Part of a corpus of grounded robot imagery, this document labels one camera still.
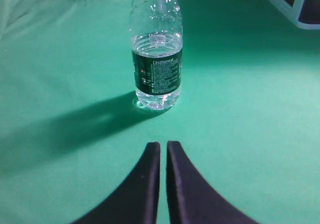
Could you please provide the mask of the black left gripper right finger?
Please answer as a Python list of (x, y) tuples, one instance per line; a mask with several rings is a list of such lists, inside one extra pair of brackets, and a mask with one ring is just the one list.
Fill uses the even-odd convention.
[(171, 224), (257, 223), (209, 185), (178, 141), (167, 143), (166, 194)]

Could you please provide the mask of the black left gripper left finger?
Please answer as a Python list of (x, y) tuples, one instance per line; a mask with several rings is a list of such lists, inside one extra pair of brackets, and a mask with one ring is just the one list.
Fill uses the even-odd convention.
[(123, 182), (75, 224), (155, 224), (160, 192), (161, 146), (147, 143)]

